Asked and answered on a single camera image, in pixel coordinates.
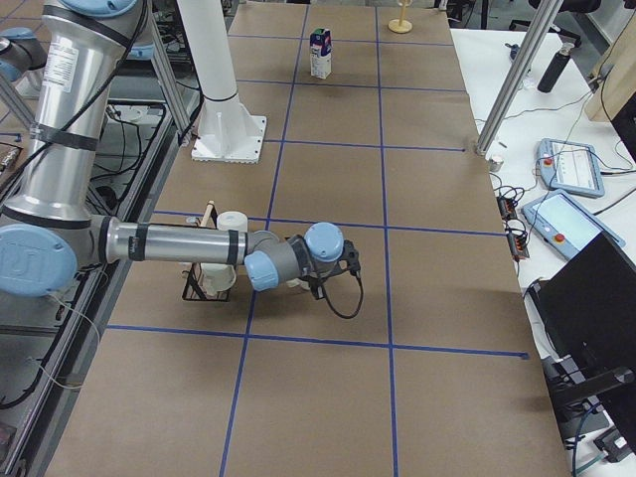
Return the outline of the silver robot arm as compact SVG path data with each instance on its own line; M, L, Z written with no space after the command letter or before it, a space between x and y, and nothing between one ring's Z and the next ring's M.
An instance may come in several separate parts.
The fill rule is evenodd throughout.
M38 72L47 62L47 53L34 32L14 27L1 32L1 75L10 82L24 74Z
M87 209L110 84L150 16L146 1L45 4L52 42L30 155L18 193L1 210L2 290L45 296L83 267L120 259L243 266L257 291L300 279L319 299L327 279L358 275L357 250L330 223L282 239L268 231L125 223Z

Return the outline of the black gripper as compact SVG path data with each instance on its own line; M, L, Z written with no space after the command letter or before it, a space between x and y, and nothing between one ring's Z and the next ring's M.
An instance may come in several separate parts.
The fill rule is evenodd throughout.
M303 280L308 283L315 299L323 299L325 297L324 285L326 281L344 273L349 273L356 279L361 280L359 252L348 239L344 240L342 253L335 262L322 262L318 258L311 257L309 274Z

